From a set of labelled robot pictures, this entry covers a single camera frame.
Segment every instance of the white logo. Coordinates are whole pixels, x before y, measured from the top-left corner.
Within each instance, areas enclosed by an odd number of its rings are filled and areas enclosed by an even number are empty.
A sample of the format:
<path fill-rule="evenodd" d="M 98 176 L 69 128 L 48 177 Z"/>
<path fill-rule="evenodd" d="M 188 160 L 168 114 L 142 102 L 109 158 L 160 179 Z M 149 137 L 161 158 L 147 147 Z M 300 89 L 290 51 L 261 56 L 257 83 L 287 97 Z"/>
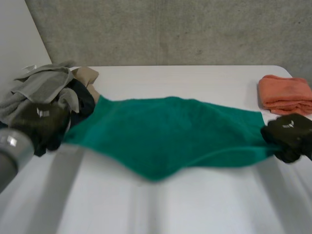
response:
<path fill-rule="evenodd" d="M 288 125 L 283 125 L 283 128 L 293 128 L 293 124 L 294 124 L 294 122 L 291 121 L 290 124 L 288 124 Z"/>
<path fill-rule="evenodd" d="M 37 114 L 39 115 L 39 117 L 48 117 L 50 116 L 50 112 L 49 111 L 41 111 L 37 108 Z"/>

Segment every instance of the beige cloth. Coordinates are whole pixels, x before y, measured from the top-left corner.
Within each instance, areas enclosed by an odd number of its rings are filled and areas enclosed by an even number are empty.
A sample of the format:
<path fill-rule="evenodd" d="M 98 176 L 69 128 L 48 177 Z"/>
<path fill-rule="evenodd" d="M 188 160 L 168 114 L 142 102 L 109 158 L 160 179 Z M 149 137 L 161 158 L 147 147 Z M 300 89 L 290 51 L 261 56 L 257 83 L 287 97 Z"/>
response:
<path fill-rule="evenodd" d="M 72 71 L 74 77 L 79 80 L 92 95 L 94 102 L 97 103 L 100 94 L 95 90 L 92 85 L 94 81 L 98 78 L 98 72 L 91 69 L 90 67 L 80 67 Z"/>
<path fill-rule="evenodd" d="M 79 80 L 85 87 L 88 84 L 93 84 L 98 78 L 98 72 L 90 67 L 80 67 L 72 71 L 74 77 Z"/>
<path fill-rule="evenodd" d="M 90 92 L 90 94 L 92 95 L 94 102 L 97 103 L 100 94 L 95 90 L 94 86 L 92 84 L 89 84 L 87 86 L 87 90 Z"/>

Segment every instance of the green towel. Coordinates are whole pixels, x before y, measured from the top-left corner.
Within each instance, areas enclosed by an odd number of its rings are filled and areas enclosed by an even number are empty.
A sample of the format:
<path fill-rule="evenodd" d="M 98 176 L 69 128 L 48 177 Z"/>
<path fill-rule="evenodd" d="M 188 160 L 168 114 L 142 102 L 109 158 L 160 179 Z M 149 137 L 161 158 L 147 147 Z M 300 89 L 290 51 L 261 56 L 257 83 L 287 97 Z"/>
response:
<path fill-rule="evenodd" d="M 185 167 L 242 167 L 272 156 L 276 147 L 262 139 L 262 126 L 260 112 L 194 99 L 100 97 L 93 114 L 72 128 L 64 142 L 160 180 Z"/>

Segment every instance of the white wall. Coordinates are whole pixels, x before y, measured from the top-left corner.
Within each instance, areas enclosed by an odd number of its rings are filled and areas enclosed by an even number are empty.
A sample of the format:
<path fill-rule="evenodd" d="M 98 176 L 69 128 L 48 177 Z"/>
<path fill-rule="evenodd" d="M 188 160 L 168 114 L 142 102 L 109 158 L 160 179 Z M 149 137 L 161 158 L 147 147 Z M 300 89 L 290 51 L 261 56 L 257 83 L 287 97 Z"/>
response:
<path fill-rule="evenodd" d="M 0 83 L 29 65 L 51 63 L 24 0 L 0 0 Z"/>

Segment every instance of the folded orange towel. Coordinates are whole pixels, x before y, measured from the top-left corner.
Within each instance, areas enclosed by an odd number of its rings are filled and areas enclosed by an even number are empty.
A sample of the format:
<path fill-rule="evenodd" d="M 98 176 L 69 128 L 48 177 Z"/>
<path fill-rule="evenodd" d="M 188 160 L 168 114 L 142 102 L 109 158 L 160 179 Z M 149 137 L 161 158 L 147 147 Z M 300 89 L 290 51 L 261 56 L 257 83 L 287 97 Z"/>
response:
<path fill-rule="evenodd" d="M 264 109 L 274 114 L 312 114 L 312 91 L 303 78 L 267 75 L 259 81 L 259 94 Z"/>

